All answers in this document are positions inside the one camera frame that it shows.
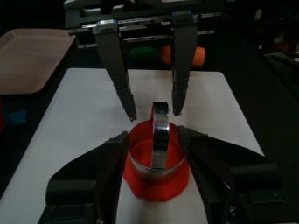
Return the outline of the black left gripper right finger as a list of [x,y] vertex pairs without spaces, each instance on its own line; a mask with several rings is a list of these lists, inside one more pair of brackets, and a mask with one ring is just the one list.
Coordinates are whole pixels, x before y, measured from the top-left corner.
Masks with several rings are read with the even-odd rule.
[[177,137],[208,224],[289,223],[276,164],[252,150],[183,126]]

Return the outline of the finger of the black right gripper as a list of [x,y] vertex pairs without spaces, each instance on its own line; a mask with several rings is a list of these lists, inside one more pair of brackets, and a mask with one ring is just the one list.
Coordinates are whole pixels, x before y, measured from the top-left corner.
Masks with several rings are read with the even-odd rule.
[[136,105],[129,87],[117,21],[114,19],[97,21],[92,33],[96,40],[97,54],[112,80],[116,95],[125,114],[129,120],[133,121],[136,119]]
[[172,14],[172,113],[179,116],[183,111],[189,71],[197,45],[197,25],[189,11]]

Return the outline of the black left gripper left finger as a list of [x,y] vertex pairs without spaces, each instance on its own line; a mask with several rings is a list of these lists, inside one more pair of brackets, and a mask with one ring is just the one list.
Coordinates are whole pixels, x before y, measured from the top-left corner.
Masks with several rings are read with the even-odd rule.
[[37,224],[116,224],[126,150],[124,131],[56,171]]

